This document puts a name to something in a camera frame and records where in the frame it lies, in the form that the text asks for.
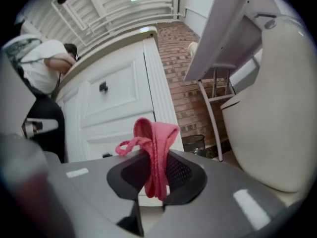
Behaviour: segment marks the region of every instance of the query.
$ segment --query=person's hair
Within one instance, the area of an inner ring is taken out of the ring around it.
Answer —
[[[77,47],[76,45],[72,43],[65,43],[64,47],[66,48],[68,53],[72,53],[74,55],[74,58],[76,59],[77,56]]]

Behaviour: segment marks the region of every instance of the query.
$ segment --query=pink cloth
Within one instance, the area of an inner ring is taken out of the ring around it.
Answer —
[[[145,183],[148,197],[163,200],[166,197],[167,178],[165,175],[166,161],[169,148],[174,143],[179,128],[164,122],[150,122],[146,118],[138,119],[134,124],[134,138],[120,143],[115,151],[119,155],[126,155],[135,145],[148,152],[151,160],[151,174]]]

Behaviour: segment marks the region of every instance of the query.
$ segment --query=brick wall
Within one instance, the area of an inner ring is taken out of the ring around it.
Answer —
[[[182,22],[160,23],[155,27],[158,29],[159,54],[172,95],[181,136],[203,134],[206,137],[206,146],[215,145],[210,117],[198,85],[196,82],[183,82],[191,61],[188,45],[191,42],[198,42],[199,36]],[[224,85],[223,79],[217,84]],[[210,97],[212,81],[203,80],[203,85]],[[224,91],[224,88],[217,89],[218,94],[223,94],[221,91]],[[220,110],[223,103],[224,101],[212,105],[220,139],[227,138]]]

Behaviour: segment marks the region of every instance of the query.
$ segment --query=black drawer handle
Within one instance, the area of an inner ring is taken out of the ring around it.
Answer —
[[[101,83],[99,85],[99,92],[102,92],[102,91],[104,91],[104,92],[108,91],[108,87],[107,87],[107,83],[106,82]]]

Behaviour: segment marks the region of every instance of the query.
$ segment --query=ceiling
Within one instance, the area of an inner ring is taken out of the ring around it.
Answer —
[[[178,0],[30,0],[18,15],[23,31],[74,43],[79,54],[149,23],[177,20]]]

